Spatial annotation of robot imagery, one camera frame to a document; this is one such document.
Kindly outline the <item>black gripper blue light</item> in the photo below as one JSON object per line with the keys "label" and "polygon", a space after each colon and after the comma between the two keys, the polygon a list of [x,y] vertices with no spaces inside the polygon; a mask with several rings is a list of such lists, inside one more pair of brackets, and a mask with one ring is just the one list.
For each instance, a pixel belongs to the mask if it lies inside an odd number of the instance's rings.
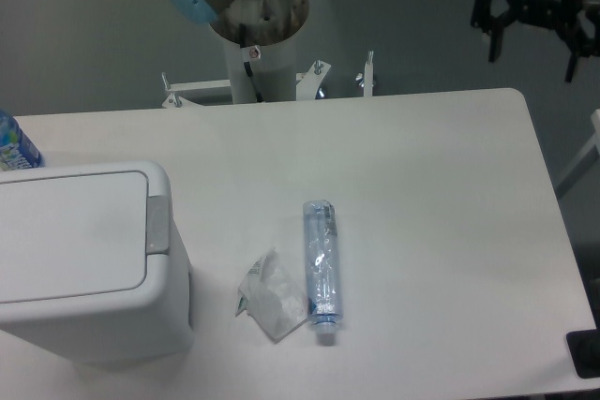
{"label": "black gripper blue light", "polygon": [[[506,0],[509,7],[499,16],[491,12],[494,0],[474,0],[471,27],[489,36],[488,61],[496,62],[502,53],[504,29],[516,19],[542,28],[554,28],[566,44],[570,56],[564,81],[571,82],[578,60],[599,56],[599,0]],[[578,18],[579,12],[594,26],[589,37]]]}

